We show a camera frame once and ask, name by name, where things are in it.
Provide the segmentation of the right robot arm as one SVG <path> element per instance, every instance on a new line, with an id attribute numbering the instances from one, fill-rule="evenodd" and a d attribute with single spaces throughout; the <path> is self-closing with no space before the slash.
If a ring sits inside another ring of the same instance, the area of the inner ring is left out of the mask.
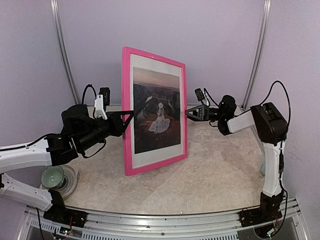
<path id="1" fill-rule="evenodd" d="M 256 128 L 264 148 L 265 173 L 259 207 L 239 212 L 242 227 L 248 227 L 282 217 L 280 206 L 286 193 L 282 173 L 288 123 L 271 102 L 253 105 L 238 116 L 235 115 L 236 108 L 235 99 L 224 95 L 217 107 L 201 104 L 187 109 L 185 115 L 194 122 L 217 122 L 218 130 L 224 136 Z"/>

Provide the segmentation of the dark landscape photo print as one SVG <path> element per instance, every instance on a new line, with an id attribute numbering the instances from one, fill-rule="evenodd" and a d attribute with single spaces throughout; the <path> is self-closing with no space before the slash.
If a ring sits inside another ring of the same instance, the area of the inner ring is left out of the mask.
<path id="1" fill-rule="evenodd" d="M 133 68 L 134 153 L 181 144 L 180 77 Z"/>

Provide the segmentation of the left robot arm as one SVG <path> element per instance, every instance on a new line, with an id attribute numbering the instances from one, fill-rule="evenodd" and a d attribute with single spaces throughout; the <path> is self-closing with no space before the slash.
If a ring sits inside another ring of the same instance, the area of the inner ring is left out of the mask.
<path id="1" fill-rule="evenodd" d="M 60 166 L 87 158 L 86 150 L 96 144 L 107 144 L 107 137 L 120 137 L 135 113 L 133 110 L 109 111 L 106 119 L 89 116 L 86 105 L 76 104 L 61 114 L 61 133 L 48 133 L 20 146 L 0 149 L 0 194 L 16 202 L 43 211 L 47 220 L 83 227 L 87 213 L 65 206 L 61 194 L 54 189 L 39 189 L 10 177 L 7 172 L 37 166 Z"/>

